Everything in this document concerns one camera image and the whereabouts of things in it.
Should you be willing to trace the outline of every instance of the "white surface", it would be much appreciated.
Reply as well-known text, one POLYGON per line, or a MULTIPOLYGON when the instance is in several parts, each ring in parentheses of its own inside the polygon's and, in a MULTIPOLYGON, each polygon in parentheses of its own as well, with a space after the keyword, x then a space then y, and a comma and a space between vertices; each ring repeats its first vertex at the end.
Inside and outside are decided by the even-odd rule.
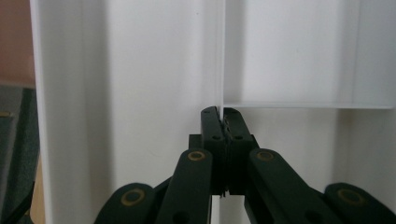
MULTIPOLYGON (((165 180, 223 103, 287 107, 240 111, 312 187, 348 181, 395 210, 396 2, 31 3, 48 223, 165 180)), ((229 201, 215 221, 246 223, 229 201)))

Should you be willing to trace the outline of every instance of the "dark gray surface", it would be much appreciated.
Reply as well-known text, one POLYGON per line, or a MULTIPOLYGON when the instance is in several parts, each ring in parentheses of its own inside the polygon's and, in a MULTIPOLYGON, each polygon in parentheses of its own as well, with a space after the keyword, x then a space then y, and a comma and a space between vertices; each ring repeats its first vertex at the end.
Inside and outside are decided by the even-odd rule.
POLYGON ((6 196, 7 178, 20 114, 23 88, 0 86, 0 111, 11 113, 0 121, 0 220, 6 196))
POLYGON ((5 157, 1 159, 0 191, 3 196, 0 222, 9 217, 31 193, 39 150, 35 91, 6 89, 7 95, 0 98, 0 108, 13 116, 2 122, 2 132, 7 135, 7 140, 1 149, 5 157))

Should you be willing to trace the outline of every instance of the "wooden surface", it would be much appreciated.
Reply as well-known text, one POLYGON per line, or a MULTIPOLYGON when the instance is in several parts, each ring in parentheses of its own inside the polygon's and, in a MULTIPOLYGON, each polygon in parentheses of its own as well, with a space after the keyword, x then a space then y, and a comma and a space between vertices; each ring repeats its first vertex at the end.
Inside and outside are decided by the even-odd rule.
POLYGON ((38 160, 37 173, 35 176, 35 192, 33 194, 32 207, 30 208, 30 217, 35 224, 46 223, 41 158, 38 160))

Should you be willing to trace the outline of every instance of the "white plastic panel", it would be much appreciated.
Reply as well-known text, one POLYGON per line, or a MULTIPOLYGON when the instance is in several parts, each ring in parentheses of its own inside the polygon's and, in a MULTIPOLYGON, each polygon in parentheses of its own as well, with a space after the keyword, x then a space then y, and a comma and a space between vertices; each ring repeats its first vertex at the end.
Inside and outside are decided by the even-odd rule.
MULTIPOLYGON (((312 187, 351 182, 396 209, 394 1, 31 5, 48 223, 158 185, 224 103, 250 107, 260 145, 312 187)), ((212 223, 247 223, 241 199, 215 203, 212 223)))
POLYGON ((227 2, 225 104, 392 107, 393 1, 227 2))

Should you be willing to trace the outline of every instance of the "brown wall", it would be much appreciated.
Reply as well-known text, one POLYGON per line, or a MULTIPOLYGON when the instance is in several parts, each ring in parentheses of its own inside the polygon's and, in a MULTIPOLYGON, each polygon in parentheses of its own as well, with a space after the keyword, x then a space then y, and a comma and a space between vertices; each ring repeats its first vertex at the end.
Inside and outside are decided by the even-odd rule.
POLYGON ((0 0, 0 84, 35 86, 29 0, 0 0))

